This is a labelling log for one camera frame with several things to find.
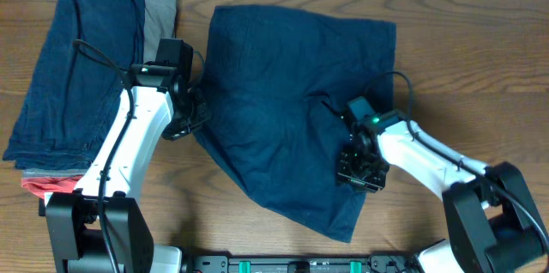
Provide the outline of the navy blue shorts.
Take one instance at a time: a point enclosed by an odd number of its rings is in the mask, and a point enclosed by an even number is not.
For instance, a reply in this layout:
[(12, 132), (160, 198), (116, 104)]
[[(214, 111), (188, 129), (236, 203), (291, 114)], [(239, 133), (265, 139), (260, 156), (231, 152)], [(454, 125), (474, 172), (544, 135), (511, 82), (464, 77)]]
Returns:
[(339, 113), (364, 91), (392, 108), (395, 46), (388, 21), (219, 6), (200, 82), (211, 117), (196, 140), (254, 202), (347, 243), (365, 194), (336, 180), (350, 141)]

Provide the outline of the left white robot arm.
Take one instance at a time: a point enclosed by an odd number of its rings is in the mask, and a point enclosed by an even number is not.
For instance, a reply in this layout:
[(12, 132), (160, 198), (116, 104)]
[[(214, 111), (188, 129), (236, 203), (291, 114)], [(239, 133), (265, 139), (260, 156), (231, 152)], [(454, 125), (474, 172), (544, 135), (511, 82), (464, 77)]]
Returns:
[(88, 42), (77, 39), (73, 46), (115, 70), (124, 90), (92, 165), (71, 193), (54, 192), (45, 202), (56, 270), (190, 271), (181, 249), (154, 243), (139, 200), (158, 141), (186, 137), (210, 117), (190, 78), (196, 51), (181, 39), (161, 39), (154, 60), (121, 70)]

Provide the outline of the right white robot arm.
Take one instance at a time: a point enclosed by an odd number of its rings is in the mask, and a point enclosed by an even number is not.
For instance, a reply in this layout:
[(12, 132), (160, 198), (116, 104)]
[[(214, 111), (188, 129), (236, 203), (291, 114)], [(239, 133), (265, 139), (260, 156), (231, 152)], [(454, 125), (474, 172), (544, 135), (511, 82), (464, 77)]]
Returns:
[(509, 162), (490, 166), (462, 155), (401, 112), (375, 112), (363, 97), (338, 117), (351, 138), (337, 163), (339, 183), (375, 193), (398, 167), (443, 203), (448, 239), (414, 255), (408, 272), (513, 272), (548, 254), (546, 227)]

